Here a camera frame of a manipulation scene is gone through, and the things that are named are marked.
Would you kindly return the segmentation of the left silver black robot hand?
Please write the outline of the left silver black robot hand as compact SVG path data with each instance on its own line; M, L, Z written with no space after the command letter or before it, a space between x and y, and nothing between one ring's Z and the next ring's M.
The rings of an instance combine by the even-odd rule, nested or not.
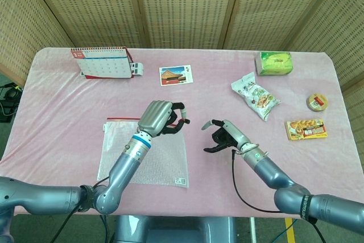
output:
M190 124L182 102L152 101L141 116L137 132L145 132L151 137L161 134L176 134L185 124Z

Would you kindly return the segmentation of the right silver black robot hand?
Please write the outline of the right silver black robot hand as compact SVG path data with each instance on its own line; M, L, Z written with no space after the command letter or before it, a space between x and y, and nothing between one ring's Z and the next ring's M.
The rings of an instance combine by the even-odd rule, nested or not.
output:
M235 147L240 151L245 144L251 143L248 137L229 120L210 120L201 130L206 130L212 125L218 126L218 130L212 134L212 139L217 145L211 148L204 148L203 150L207 153L216 153L228 147Z

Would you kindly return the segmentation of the clear zipper pouch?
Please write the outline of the clear zipper pouch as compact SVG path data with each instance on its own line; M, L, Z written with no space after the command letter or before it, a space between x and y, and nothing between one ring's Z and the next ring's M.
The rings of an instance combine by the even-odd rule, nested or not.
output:
M104 140L97 179L109 175L138 126L137 118L108 118L103 126ZM131 182L188 188L188 163L183 132L153 138Z

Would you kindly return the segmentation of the white green snack bag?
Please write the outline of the white green snack bag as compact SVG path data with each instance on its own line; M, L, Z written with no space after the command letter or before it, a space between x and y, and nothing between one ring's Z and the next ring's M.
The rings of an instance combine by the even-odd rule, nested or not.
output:
M231 83L231 88L263 121L267 121L272 109L281 103L273 94L256 83L254 72Z

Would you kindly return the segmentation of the postcard with palace photo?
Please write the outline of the postcard with palace photo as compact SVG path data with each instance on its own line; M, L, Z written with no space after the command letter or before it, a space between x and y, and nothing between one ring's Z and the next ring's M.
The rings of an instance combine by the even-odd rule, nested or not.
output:
M181 85L193 83L192 68L190 65L159 68L161 86Z

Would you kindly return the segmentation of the small white black tag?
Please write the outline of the small white black tag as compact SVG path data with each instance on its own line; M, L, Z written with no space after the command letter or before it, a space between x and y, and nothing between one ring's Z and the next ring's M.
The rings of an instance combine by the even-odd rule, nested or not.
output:
M132 76L143 76L144 74L144 66L142 63L132 62L130 64L131 74Z

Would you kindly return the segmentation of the red white desk calendar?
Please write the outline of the red white desk calendar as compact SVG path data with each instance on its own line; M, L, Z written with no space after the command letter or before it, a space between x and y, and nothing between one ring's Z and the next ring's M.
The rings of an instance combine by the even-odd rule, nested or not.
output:
M71 48L80 71L87 79L130 79L133 62L125 47Z

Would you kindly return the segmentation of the yellow orange snack box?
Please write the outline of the yellow orange snack box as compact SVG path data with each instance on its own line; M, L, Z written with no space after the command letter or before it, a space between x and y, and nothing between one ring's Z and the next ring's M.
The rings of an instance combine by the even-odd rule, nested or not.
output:
M286 121L284 125L290 141L319 139L328 136L322 119Z

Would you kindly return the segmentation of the green tissue pack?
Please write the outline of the green tissue pack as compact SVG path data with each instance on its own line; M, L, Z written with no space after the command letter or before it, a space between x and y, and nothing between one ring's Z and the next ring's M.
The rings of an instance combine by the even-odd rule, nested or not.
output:
M293 70L292 55L283 51L259 51L255 55L255 67L260 76L287 75Z

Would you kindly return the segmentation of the pink tablecloth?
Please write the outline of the pink tablecloth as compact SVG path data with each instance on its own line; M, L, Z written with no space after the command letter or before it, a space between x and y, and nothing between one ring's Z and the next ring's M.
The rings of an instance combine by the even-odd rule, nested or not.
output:
M133 79L87 80L67 48L44 48L34 57L5 153L0 176L27 183L80 186L97 181L102 127L109 117L138 118L153 100L182 102L189 187L131 184L118 214L163 216L275 216L274 191L241 159L231 166L229 149L215 154L211 120L235 124L295 182L313 194L364 203L364 173L336 71L325 53L293 53L293 71L257 77L277 97L262 121L231 89L255 69L254 51L132 49L144 65ZM161 86L159 68L190 65L193 83ZM311 111L313 93L328 108ZM322 119L328 136L290 141L286 121Z

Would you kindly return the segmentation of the white table leg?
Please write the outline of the white table leg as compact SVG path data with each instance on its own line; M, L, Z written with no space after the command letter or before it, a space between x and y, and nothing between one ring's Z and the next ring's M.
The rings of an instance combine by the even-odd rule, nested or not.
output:
M250 223L250 242L256 243L255 219L253 217L250 217L249 223Z

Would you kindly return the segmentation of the grey robot torso base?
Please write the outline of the grey robot torso base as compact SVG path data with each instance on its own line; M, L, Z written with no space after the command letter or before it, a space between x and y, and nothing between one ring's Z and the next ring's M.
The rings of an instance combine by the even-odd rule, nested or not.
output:
M235 219L120 215L110 243L237 243Z

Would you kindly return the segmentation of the bamboo folding screen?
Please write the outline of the bamboo folding screen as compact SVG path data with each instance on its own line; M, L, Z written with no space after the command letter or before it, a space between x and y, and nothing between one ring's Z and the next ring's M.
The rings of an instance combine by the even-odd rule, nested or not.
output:
M364 0L0 0L0 83L71 46L325 52L364 169Z

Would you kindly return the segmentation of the black equipment on floor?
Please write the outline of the black equipment on floor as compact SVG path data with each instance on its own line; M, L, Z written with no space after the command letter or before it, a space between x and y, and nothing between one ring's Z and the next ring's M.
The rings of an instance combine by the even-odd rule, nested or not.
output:
M23 89L16 83L0 86L0 123L10 123L18 110Z

